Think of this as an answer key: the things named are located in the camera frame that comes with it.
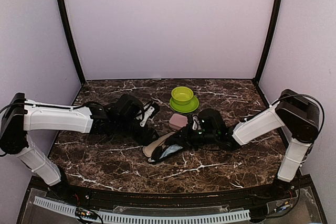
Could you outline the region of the black glasses case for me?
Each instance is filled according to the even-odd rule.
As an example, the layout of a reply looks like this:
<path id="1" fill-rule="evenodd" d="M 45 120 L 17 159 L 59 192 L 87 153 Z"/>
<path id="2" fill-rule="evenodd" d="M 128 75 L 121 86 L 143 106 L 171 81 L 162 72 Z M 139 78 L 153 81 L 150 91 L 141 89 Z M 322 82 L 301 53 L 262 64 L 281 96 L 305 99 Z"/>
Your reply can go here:
<path id="1" fill-rule="evenodd" d="M 163 161 L 165 158 L 170 157 L 173 154 L 176 154 L 178 151 L 183 148 L 178 144 L 167 145 L 165 141 L 171 137 L 174 132 L 167 133 L 159 137 L 154 142 L 150 143 L 148 146 L 142 147 L 142 152 L 145 157 L 148 158 L 150 164 L 156 164 Z"/>

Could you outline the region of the blue cleaning cloth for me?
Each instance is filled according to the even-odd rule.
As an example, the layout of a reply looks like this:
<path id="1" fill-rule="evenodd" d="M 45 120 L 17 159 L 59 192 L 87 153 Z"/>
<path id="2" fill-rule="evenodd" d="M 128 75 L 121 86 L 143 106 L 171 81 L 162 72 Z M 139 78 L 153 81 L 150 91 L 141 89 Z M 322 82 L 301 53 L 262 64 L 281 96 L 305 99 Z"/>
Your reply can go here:
<path id="1" fill-rule="evenodd" d="M 181 151 L 183 147 L 174 144 L 170 146 L 158 146 L 154 149 L 151 156 L 148 159 L 149 163 L 159 163 L 163 160 L 167 159 L 170 156 L 173 156 L 177 154 L 179 151 Z"/>

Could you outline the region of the pink glasses case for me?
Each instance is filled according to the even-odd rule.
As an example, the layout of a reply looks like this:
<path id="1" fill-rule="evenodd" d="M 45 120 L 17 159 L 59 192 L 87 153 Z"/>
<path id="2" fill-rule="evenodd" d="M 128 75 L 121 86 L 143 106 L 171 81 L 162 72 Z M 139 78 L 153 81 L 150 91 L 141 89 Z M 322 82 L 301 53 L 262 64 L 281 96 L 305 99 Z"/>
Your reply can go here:
<path id="1" fill-rule="evenodd" d="M 174 130 L 180 130 L 188 124 L 188 118 L 184 115 L 174 113 L 169 119 L 169 127 Z"/>

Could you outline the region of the black sunglasses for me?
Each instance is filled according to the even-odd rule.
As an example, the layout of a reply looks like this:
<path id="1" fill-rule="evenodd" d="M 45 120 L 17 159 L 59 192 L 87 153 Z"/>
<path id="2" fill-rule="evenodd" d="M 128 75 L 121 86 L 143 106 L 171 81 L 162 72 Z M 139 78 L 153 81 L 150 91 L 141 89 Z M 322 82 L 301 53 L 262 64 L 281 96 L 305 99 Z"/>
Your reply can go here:
<path id="1" fill-rule="evenodd" d="M 174 153 L 181 149 L 181 147 L 177 144 L 167 145 L 165 141 L 169 137 L 169 135 L 165 135 L 159 138 L 160 143 L 156 146 L 149 159 L 151 163 L 161 162 L 165 158 L 172 156 Z"/>

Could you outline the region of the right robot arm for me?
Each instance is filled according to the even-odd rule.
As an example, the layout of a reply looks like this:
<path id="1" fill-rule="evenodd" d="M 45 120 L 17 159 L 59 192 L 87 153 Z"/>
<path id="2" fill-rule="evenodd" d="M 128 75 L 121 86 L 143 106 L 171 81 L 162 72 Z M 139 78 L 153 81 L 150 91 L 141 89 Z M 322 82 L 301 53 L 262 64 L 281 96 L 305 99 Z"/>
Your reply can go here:
<path id="1" fill-rule="evenodd" d="M 318 138 L 324 124 L 325 113 L 321 103 L 314 97 L 285 89 L 268 108 L 227 128 L 223 121 L 217 122 L 212 115 L 200 120 L 201 129 L 192 124 L 178 134 L 189 146 L 216 144 L 225 151 L 235 151 L 252 140 L 281 127 L 291 133 L 291 141 L 278 169 L 277 180 L 268 188 L 273 200 L 280 199 L 288 191 L 291 182 L 303 162 L 309 148 Z"/>

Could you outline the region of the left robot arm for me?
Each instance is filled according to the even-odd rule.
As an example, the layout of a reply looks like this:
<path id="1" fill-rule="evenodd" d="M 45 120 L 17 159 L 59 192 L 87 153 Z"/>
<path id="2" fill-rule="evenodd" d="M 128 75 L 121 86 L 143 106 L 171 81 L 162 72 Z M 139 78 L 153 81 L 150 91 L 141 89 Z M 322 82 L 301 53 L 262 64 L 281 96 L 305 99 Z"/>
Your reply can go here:
<path id="1" fill-rule="evenodd" d="M 11 103 L 1 109 L 1 150 L 4 154 L 18 157 L 53 187 L 61 200 L 69 201 L 74 197 L 74 189 L 66 183 L 60 168 L 27 136 L 28 132 L 55 130 L 111 136 L 124 131 L 139 145 L 148 145 L 159 135 L 146 123 L 159 110 L 157 103 L 149 101 L 143 104 L 128 94 L 108 105 L 91 101 L 80 106 L 63 106 L 28 100 L 23 93 L 17 93 Z"/>

